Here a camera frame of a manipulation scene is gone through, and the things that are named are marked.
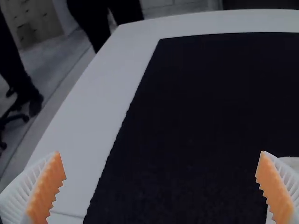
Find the table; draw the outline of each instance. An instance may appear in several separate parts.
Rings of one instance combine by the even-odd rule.
[[[28,165],[59,151],[67,180],[53,211],[84,218],[129,104],[159,39],[240,32],[299,32],[299,11],[235,10],[119,26],[73,87]]]

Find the chair base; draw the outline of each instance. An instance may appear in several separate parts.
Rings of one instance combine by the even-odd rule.
[[[22,119],[25,123],[27,123],[30,120],[30,117],[24,113],[19,113],[16,115],[9,116],[9,113],[11,111],[13,111],[12,106],[0,118],[0,148],[2,150],[5,150],[7,148],[7,144],[2,141],[2,132],[5,129],[5,125],[14,120]]]

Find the person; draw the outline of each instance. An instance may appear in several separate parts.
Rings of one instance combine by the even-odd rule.
[[[11,110],[18,110],[29,103],[29,115],[36,116],[42,109],[43,96],[33,85],[21,61],[18,48],[10,33],[4,15],[0,8],[0,74],[9,85],[7,95],[15,91],[17,99]]]
[[[143,20],[139,0],[67,0],[67,4],[96,53],[111,35],[108,9],[117,25]]]

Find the gray floor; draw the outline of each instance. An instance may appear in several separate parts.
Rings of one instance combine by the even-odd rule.
[[[151,9],[144,15],[148,19],[218,10],[221,6],[217,2],[207,0],[201,4]],[[34,83],[47,100],[41,113],[28,124],[14,122],[7,127],[4,140],[8,148],[0,158],[0,192],[24,169],[44,131],[95,53],[85,34],[79,30],[68,38],[59,37],[21,52],[21,56]],[[14,97],[5,98],[7,90],[4,80],[0,80],[0,114],[14,101]]]

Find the wall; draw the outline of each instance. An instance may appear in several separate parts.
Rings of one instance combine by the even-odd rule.
[[[141,0],[145,18],[220,10],[221,0]]]
[[[66,0],[53,0],[53,4],[60,20],[62,29],[64,30],[64,34],[69,35],[76,28],[78,28],[78,24],[72,17],[67,7]]]

